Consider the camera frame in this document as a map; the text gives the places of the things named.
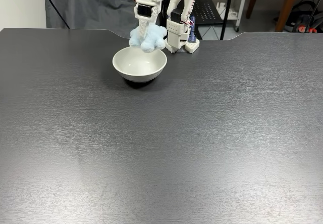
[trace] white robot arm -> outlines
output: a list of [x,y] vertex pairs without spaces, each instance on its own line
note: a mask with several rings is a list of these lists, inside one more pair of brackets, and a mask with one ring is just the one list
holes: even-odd
[[144,40],[150,23],[156,24],[163,0],[136,0],[135,17],[139,20],[139,36]]
[[[139,37],[144,40],[150,23],[156,23],[158,14],[161,12],[163,0],[136,0],[135,17],[139,20]],[[170,52],[176,52],[185,45],[186,49],[193,53],[199,47],[199,41],[188,43],[192,22],[190,14],[195,0],[184,0],[183,10],[178,10],[177,5],[181,0],[171,0],[167,15],[168,38],[166,48]]]

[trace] table surface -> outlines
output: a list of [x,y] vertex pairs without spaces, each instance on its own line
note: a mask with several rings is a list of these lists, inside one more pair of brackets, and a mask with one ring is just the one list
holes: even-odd
[[322,223],[323,35],[112,66],[104,30],[0,32],[0,223]]

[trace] white wall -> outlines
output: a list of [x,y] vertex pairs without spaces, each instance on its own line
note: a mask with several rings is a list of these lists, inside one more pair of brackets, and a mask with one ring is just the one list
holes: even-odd
[[5,27],[46,28],[45,0],[0,0],[0,31]]

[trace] metal shelf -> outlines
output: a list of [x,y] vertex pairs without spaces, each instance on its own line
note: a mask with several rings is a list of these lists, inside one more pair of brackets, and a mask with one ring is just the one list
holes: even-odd
[[199,25],[222,25],[221,19],[212,0],[196,0],[192,15],[195,16],[195,24]]

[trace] gray backdrop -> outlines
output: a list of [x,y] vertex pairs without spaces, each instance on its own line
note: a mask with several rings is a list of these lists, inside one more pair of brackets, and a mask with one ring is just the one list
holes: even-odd
[[[133,0],[52,0],[71,28],[107,29],[129,38],[138,26]],[[54,8],[46,0],[47,28],[65,28]]]

